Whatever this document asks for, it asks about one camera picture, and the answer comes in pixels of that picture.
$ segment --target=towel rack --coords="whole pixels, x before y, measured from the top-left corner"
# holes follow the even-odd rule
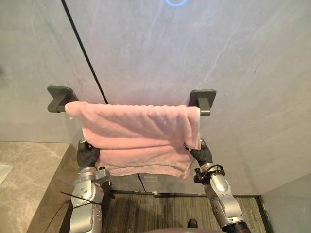
[[[67,86],[48,86],[47,90],[53,97],[52,102],[48,106],[50,113],[64,112],[66,103],[78,100],[73,90]]]
[[[78,101],[73,90],[67,86],[48,86],[50,95],[53,97],[48,106],[51,113],[60,113],[65,111],[66,103]],[[193,90],[190,93],[189,106],[197,106],[201,109],[201,116],[208,117],[210,108],[213,106],[216,96],[215,90]]]
[[[216,90],[193,90],[190,93],[189,106],[197,106],[201,109],[202,117],[210,115],[210,108],[213,106]]]

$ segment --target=black shoe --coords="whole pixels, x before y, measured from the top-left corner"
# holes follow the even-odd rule
[[[198,228],[198,223],[195,219],[190,219],[187,225],[188,228]]]

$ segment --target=sink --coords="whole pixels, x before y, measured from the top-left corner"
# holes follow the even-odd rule
[[[12,165],[0,165],[0,185],[12,169]]]

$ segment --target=floor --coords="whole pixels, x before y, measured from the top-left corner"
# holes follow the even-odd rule
[[[104,212],[103,233],[141,233],[160,228],[187,227],[190,218],[199,228],[220,230],[205,197],[155,198],[115,194]],[[255,198],[237,198],[252,233],[266,233]]]

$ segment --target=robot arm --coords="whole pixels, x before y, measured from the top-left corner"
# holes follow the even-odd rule
[[[190,152],[201,167],[201,171],[195,169],[194,182],[204,185],[214,216],[224,232],[250,233],[240,206],[231,193],[230,184],[224,178],[223,167],[213,164],[212,155],[203,139],[201,144],[201,150]]]
[[[99,233],[102,230],[102,200],[105,189],[110,187],[110,179],[105,167],[97,169],[95,162],[99,149],[87,141],[80,141],[77,161],[79,177],[73,182],[73,206],[70,219],[70,233]]]

